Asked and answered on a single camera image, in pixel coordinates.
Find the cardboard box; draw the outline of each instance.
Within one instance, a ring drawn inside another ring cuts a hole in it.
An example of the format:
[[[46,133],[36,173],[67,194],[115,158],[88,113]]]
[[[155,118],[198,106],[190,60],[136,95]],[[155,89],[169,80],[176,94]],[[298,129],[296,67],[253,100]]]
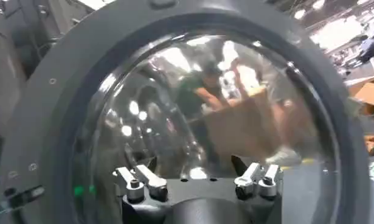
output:
[[[240,103],[203,117],[216,152],[230,162],[231,155],[263,161],[281,144],[266,89]]]
[[[350,95],[364,103],[362,114],[374,114],[374,79],[349,86]]]

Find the person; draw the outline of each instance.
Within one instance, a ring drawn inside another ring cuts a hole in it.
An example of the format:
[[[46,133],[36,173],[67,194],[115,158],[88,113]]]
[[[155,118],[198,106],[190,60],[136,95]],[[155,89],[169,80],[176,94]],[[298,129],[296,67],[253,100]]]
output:
[[[235,74],[235,86],[240,90],[242,99],[248,96],[241,82],[240,73],[237,70],[237,60],[231,64],[231,70]],[[225,99],[219,84],[219,77],[222,71],[213,62],[205,62],[200,65],[202,71],[184,77],[179,85],[176,103],[187,119],[199,117],[203,105],[212,110],[220,110],[229,105],[235,104],[239,100]]]
[[[204,149],[206,160],[202,167],[211,176],[224,175],[232,169],[227,167],[228,164],[220,162],[220,155],[216,152],[207,124],[202,119],[203,109],[209,107],[213,111],[222,110],[234,103],[234,100],[227,100],[223,96],[219,82],[223,72],[214,61],[200,62],[199,66],[201,71],[195,71],[181,80],[175,102],[189,123],[198,147]],[[235,82],[238,83],[236,85],[241,85],[240,78],[236,78]]]

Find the man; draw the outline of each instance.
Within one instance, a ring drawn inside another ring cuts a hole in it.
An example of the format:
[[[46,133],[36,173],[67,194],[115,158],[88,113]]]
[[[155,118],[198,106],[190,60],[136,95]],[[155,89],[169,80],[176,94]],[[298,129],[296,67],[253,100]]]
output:
[[[237,65],[238,61],[234,60],[230,69],[235,73],[235,86],[241,92],[244,99],[248,94],[241,82]],[[196,72],[185,77],[179,86],[176,103],[187,119],[199,117],[204,104],[212,110],[220,110],[238,101],[224,98],[219,84],[219,77],[222,71],[219,70],[214,62],[208,61],[202,63],[200,67],[202,69],[201,72]]]

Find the hand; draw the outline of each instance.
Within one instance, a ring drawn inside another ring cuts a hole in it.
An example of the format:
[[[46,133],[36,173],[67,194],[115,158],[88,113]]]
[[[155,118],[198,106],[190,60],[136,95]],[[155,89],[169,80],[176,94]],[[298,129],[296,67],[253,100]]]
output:
[[[239,58],[235,58],[232,62],[231,62],[231,64],[230,64],[230,69],[231,70],[235,70],[235,69],[237,69],[237,66],[240,64],[240,59]]]

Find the hair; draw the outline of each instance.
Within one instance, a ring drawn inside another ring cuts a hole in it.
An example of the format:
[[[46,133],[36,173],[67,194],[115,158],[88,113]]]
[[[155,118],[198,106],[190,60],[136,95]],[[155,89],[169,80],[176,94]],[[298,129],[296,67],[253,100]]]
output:
[[[218,68],[213,61],[206,61],[205,63],[201,63],[200,67],[202,69],[202,73],[204,75],[221,75],[222,71]]]

